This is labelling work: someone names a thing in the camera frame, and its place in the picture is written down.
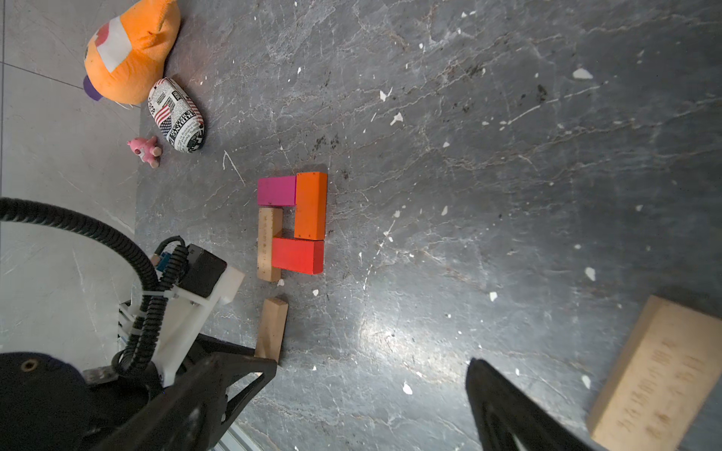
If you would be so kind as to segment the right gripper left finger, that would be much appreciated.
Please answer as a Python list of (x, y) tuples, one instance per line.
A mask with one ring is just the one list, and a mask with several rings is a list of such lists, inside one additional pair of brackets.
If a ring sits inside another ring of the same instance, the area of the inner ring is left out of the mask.
[(274, 379), (278, 363), (210, 353), (175, 383), (118, 379), (92, 389), (94, 450), (209, 450)]

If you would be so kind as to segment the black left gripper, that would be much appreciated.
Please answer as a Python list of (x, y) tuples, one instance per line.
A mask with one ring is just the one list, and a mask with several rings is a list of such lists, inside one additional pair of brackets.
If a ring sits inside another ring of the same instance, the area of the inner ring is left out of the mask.
[(214, 308), (234, 300), (246, 275), (220, 257), (185, 242), (161, 242), (144, 267), (157, 283), (138, 302), (120, 305), (123, 349), (115, 370), (139, 378), (152, 368), (163, 387), (173, 385)]

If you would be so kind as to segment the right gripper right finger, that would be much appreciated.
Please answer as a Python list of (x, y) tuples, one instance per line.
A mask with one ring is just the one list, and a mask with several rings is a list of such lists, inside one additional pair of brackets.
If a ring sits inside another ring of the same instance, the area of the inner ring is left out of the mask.
[(487, 361), (466, 373), (469, 399), (484, 450), (589, 450)]

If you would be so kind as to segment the red block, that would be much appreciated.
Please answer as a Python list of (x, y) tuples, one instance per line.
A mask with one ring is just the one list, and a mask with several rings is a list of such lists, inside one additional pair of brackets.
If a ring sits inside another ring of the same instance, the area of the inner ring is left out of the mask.
[(325, 260), (325, 242), (273, 238), (272, 265), (300, 274), (321, 274)]

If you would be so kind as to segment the magenta block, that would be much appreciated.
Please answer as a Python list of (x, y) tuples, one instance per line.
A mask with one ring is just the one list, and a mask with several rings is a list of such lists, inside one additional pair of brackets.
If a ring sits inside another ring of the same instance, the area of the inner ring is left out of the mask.
[(296, 177), (263, 178), (258, 182), (260, 207), (294, 207), (296, 205)]

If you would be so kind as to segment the orange block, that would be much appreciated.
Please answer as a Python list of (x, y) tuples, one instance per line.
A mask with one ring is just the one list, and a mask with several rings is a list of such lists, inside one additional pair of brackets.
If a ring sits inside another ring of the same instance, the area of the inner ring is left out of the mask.
[(294, 236), (297, 239), (325, 239), (328, 175), (322, 172), (296, 176)]

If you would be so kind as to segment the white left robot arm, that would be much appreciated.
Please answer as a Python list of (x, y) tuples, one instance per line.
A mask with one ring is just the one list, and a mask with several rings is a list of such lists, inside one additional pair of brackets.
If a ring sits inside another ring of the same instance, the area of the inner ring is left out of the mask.
[(207, 450), (276, 375), (205, 336), (244, 276), (179, 236), (159, 267), (74, 210), (1, 201), (1, 446)]

